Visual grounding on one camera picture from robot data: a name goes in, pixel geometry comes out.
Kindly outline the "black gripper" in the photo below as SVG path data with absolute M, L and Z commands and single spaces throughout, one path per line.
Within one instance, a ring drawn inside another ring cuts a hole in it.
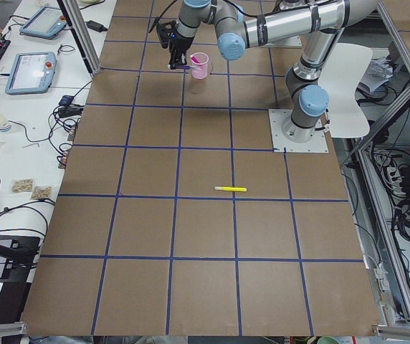
M 182 67 L 188 64 L 186 53 L 193 42 L 192 37 L 185 37 L 178 31 L 176 21 L 167 21 L 156 24 L 156 34 L 163 49 L 168 49 L 171 57 L 168 62 L 170 70 L 176 70 L 178 61 Z

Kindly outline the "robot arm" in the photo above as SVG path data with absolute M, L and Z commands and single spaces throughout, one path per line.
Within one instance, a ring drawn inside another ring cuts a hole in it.
M 292 37 L 306 37 L 300 59 L 289 68 L 285 84 L 294 108 L 282 125 L 286 139 L 308 142 L 328 108 L 328 94 L 318 85 L 323 67 L 346 27 L 366 18 L 377 1 L 276 1 L 272 11 L 248 14 L 232 1 L 183 1 L 176 20 L 152 24 L 162 48 L 170 53 L 168 68 L 186 66 L 186 53 L 202 24 L 214 27 L 221 56 L 242 57 L 252 47 L 263 47 Z

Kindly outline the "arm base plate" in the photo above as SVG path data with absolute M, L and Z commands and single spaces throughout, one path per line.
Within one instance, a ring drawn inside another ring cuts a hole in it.
M 302 129 L 291 121 L 291 110 L 269 109 L 272 150 L 276 153 L 328 153 L 321 119 L 315 127 Z

